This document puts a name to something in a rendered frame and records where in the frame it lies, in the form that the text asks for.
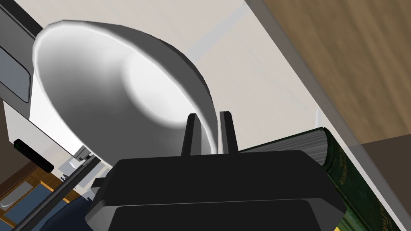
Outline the grey appliance with window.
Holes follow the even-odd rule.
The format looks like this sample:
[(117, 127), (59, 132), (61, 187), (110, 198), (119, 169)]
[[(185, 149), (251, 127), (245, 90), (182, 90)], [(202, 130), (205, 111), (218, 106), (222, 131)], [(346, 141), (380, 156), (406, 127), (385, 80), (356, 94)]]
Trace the grey appliance with window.
[(0, 5), (0, 98), (29, 117), (33, 83), (34, 39)]

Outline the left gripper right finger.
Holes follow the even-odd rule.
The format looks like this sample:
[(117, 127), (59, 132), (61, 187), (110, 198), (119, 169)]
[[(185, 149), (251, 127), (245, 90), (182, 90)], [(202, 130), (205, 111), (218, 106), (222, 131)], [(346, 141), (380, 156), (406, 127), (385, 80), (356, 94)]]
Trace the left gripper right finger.
[(234, 129), (232, 114), (229, 111), (220, 112), (220, 128), (222, 152), (224, 154), (238, 153), (238, 144)]

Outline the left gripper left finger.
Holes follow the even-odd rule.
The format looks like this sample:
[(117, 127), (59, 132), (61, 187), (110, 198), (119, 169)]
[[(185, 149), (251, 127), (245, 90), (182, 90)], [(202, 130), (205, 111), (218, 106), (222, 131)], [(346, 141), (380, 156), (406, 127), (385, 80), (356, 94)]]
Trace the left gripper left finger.
[(201, 122), (195, 113), (188, 115), (181, 156), (201, 155)]

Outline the white bowl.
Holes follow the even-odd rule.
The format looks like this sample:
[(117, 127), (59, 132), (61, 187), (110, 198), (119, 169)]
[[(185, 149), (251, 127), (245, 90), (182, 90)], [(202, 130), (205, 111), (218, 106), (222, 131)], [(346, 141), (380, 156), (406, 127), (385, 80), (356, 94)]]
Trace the white bowl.
[(218, 120), (203, 76), (159, 38), (120, 24), (61, 20), (37, 35), (33, 66), (58, 117), (110, 166), (179, 156), (191, 113), (201, 123), (200, 154), (218, 152)]

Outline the dark green book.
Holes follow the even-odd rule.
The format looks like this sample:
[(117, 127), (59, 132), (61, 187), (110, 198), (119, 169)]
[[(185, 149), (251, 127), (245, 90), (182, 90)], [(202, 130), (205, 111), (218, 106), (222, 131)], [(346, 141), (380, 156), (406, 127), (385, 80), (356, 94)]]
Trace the dark green book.
[(242, 152), (282, 150), (302, 150), (326, 170), (347, 208), (335, 231), (401, 231), (327, 128), (315, 128)]

